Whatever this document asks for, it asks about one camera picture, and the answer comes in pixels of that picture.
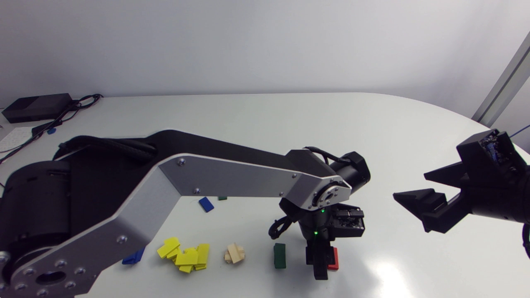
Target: black device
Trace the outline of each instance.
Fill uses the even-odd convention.
[[[467,214],[524,223],[530,257],[530,166],[506,134],[496,129],[472,135],[456,149],[462,159],[425,173],[425,179],[460,188],[450,201],[434,189],[394,193],[394,199],[423,223],[426,232],[445,233]]]
[[[287,216],[269,233],[298,221],[316,279],[327,279],[334,264],[330,241],[365,230],[360,208],[340,204],[370,179],[355,152],[338,158],[309,147],[279,155],[175,130],[78,136],[59,148],[53,161],[20,168],[5,184],[4,298],[87,293],[102,270],[153,239],[180,196],[278,197]]]
[[[9,123],[57,119],[72,105],[68,93],[23,97],[2,111]]]

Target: yellow block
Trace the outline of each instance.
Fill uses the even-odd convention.
[[[178,255],[180,255],[182,253],[182,251],[180,251],[180,248],[175,248],[173,251],[171,251],[167,256],[166,258],[168,259],[174,259],[176,258]]]
[[[161,258],[165,258],[167,255],[169,255],[173,250],[178,248],[180,246],[179,239],[177,237],[171,237],[166,240],[164,240],[164,245],[156,250],[158,255]]]
[[[197,247],[197,252],[199,253],[199,258],[197,259],[197,264],[204,264],[208,262],[208,251],[210,250],[210,245],[207,243],[201,243]]]
[[[187,248],[184,250],[184,253],[181,253],[176,256],[175,265],[177,266],[186,266],[186,265],[197,265],[199,259],[199,253],[195,247]]]
[[[203,270],[203,269],[206,269],[206,264],[195,265],[195,270],[199,271],[199,270]]]
[[[193,269],[193,265],[180,266],[180,267],[179,267],[179,270],[180,270],[180,271],[182,271],[182,272],[186,272],[186,273],[190,273],[192,269]]]

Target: bolt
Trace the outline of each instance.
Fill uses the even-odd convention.
[[[24,270],[23,274],[24,275],[33,275],[35,273],[35,269],[33,268],[28,268],[26,270]]]
[[[28,287],[27,284],[17,284],[17,285],[15,286],[15,290],[17,290],[17,291],[22,291],[22,290],[25,290],[27,287]]]
[[[45,288],[41,289],[40,291],[37,292],[37,296],[38,297],[48,296],[48,290]]]
[[[63,268],[66,266],[66,264],[68,263],[65,260],[58,260],[57,262],[55,262],[55,267]]]
[[[81,275],[81,274],[83,274],[83,273],[85,273],[85,272],[86,272],[86,269],[83,268],[83,267],[79,267],[79,268],[77,268],[77,269],[74,271],[74,273],[77,274],[77,275]]]
[[[0,264],[9,262],[10,254],[7,251],[0,251]]]
[[[67,288],[67,289],[75,288],[75,283],[74,282],[67,282],[65,284],[65,288]]]
[[[118,244],[124,244],[125,242],[127,242],[127,240],[129,240],[129,238],[127,238],[127,236],[125,235],[121,235],[118,238],[116,238],[116,242]]]

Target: blue block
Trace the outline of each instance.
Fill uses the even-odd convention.
[[[123,259],[121,263],[124,265],[132,265],[132,264],[136,264],[140,262],[140,260],[142,259],[142,256],[144,255],[144,250],[145,250],[145,247],[133,253],[132,255],[128,256],[127,258]]]
[[[214,206],[210,203],[210,200],[208,200],[207,197],[200,199],[199,204],[206,212],[210,212],[212,209],[214,209]]]

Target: white table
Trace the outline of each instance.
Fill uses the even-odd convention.
[[[134,266],[105,270],[86,297],[528,297],[530,261],[518,223],[469,215],[447,234],[425,233],[393,192],[435,188],[423,173],[459,161],[455,146],[486,128],[456,113],[382,94],[255,94],[104,98],[0,165],[0,181],[23,165],[48,160],[77,135],[146,136],[176,129],[285,154],[317,146],[335,155],[357,151],[372,180],[347,204],[365,213],[361,238],[337,239],[340,269],[315,281],[295,224],[279,239],[267,230],[283,216],[278,198],[210,198],[205,214],[183,197]],[[523,158],[530,156],[521,151]],[[155,250],[171,236],[182,247],[210,243],[208,269],[181,273]],[[236,242],[246,259],[226,264]],[[287,269],[273,266],[272,246],[287,245]]]

